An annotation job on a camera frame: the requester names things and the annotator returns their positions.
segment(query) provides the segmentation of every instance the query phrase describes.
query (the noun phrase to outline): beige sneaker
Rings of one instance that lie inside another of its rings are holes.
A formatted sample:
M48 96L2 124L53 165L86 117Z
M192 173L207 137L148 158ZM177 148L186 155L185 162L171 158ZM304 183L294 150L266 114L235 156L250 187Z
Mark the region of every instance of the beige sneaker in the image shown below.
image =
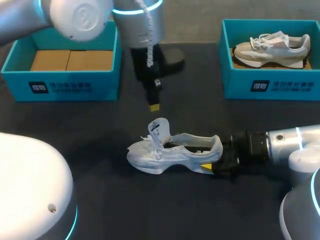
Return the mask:
M250 42L237 45L234 57L252 68L261 68L267 63L303 69L304 59L310 51L310 37L289 37L279 31L274 34L262 34L259 38L250 38Z

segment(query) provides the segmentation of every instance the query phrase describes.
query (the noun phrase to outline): black tabletop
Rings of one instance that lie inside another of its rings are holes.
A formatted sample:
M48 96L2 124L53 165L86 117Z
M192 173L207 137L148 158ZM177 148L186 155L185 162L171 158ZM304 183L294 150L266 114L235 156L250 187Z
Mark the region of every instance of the black tabletop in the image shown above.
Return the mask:
M114 102L16 103L0 84L0 131L45 141L65 157L79 207L76 240L282 240L285 168L266 166L269 174L235 182L178 166L149 175L128 164L126 149L158 117L169 120L172 135L226 137L232 129L318 124L320 103L225 100L216 44L163 47L183 50L186 69L162 82L159 112L149 111L124 52Z

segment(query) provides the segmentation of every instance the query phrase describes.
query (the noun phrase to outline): silver metal cylinder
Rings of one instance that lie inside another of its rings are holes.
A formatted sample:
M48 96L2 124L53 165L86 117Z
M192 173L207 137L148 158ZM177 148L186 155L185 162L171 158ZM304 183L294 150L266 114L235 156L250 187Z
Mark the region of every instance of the silver metal cylinder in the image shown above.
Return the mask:
M320 125L270 131L268 139L270 158L276 164L285 164L294 151L320 141Z
M0 46L50 25L41 0L0 0Z
M163 0L144 0L153 20L153 42L158 44L165 37ZM145 13L134 0L114 0L113 19L117 25L124 48L148 47L148 21Z

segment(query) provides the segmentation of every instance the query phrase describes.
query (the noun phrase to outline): white cable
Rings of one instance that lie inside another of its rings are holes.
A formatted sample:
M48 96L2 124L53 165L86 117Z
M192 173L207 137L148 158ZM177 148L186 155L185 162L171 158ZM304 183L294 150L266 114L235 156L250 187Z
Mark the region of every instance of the white cable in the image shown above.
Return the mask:
M134 0L134 2L136 4L139 4L140 8L142 8L142 10L144 11L144 13L146 15L146 19L148 22L148 50L147 50L146 65L148 66L148 68L151 68L151 66L154 64L154 44L153 44L154 21L150 15L150 12L149 12L144 0Z

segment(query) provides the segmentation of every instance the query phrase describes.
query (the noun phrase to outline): printed logo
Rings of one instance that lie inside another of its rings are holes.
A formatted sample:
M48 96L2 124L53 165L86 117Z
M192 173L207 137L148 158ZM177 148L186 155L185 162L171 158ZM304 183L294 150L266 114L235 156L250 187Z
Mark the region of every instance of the printed logo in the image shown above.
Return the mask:
M269 80L254 80L250 92L266 92L269 83Z
M73 13L73 24L80 31L89 31L98 23L98 10L88 4L81 4Z
M34 94L48 94L48 88L44 81L31 81L29 86Z

